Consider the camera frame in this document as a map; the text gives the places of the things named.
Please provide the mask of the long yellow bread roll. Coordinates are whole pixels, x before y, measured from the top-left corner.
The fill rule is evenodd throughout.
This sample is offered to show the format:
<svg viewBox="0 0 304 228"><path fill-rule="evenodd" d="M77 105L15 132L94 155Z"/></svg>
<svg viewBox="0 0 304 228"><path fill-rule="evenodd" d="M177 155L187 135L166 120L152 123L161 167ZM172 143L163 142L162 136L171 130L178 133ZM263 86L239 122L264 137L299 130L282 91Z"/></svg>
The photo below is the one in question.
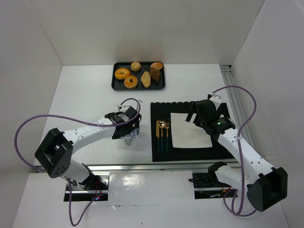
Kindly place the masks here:
<svg viewBox="0 0 304 228"><path fill-rule="evenodd" d="M151 76L148 71L145 71L141 76L142 85L145 88L149 88L151 85Z"/></svg>

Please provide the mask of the grey metal tongs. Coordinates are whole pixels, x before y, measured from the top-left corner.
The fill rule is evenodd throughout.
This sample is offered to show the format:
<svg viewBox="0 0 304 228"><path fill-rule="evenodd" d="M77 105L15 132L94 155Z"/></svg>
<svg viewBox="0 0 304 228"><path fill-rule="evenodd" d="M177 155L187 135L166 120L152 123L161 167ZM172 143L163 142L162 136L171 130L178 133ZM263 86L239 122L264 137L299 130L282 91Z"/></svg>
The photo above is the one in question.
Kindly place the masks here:
<svg viewBox="0 0 304 228"><path fill-rule="evenodd" d="M132 142L132 138L127 138L127 139L125 139L126 145L130 146L130 145L131 145L131 142Z"/></svg>

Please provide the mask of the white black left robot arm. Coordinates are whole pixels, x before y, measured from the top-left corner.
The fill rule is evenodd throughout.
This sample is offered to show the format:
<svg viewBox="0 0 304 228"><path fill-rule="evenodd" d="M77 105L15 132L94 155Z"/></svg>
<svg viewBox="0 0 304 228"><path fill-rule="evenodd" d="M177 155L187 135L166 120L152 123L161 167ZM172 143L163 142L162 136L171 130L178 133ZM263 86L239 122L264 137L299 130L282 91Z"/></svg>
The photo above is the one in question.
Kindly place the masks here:
<svg viewBox="0 0 304 228"><path fill-rule="evenodd" d="M138 138L141 115L131 106L120 108L116 113L84 127L60 131L50 130L38 149L35 157L50 178L63 177L79 184L85 190L103 185L99 176L94 175L87 165L72 159L74 153L101 139Z"/></svg>

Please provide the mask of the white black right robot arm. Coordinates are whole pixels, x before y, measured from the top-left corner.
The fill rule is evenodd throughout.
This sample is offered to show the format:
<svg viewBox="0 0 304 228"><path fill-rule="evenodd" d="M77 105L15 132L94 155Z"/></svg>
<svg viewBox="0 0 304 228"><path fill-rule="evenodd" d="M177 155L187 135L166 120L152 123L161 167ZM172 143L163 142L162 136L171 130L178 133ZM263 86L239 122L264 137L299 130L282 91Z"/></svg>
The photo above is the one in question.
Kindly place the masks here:
<svg viewBox="0 0 304 228"><path fill-rule="evenodd" d="M287 197L288 174L261 157L238 134L234 122L220 111L220 106L220 96L210 94L205 100L191 103L186 121L204 129L242 165L237 172L225 162L217 162L208 168L211 179L244 193L253 208L263 212Z"/></svg>

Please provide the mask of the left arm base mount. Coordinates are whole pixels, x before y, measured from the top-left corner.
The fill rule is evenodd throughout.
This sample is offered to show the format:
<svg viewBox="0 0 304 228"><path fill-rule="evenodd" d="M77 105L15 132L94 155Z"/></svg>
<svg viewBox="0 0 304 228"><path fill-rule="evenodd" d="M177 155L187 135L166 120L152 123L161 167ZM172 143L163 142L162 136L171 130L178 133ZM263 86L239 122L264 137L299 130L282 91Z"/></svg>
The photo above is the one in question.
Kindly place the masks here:
<svg viewBox="0 0 304 228"><path fill-rule="evenodd" d="M81 185L74 180L72 181L72 187L69 188L69 183L66 184L66 190L64 194L64 202L69 202L70 190L72 192L72 202L89 202L94 201L108 201L108 189L110 173L101 173L98 175L100 178L99 183L93 183L90 187L85 189L84 185Z"/></svg>

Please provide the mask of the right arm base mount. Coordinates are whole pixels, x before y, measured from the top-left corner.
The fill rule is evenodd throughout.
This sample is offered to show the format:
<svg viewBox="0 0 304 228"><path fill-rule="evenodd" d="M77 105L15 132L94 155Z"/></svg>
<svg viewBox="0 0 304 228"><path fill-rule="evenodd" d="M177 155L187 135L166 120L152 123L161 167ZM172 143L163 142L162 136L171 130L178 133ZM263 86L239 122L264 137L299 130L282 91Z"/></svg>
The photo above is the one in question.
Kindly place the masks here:
<svg viewBox="0 0 304 228"><path fill-rule="evenodd" d="M220 199L227 193L228 198L233 197L234 188L221 183L213 183L207 172L192 172L192 177L188 179L193 184L194 199Z"/></svg>

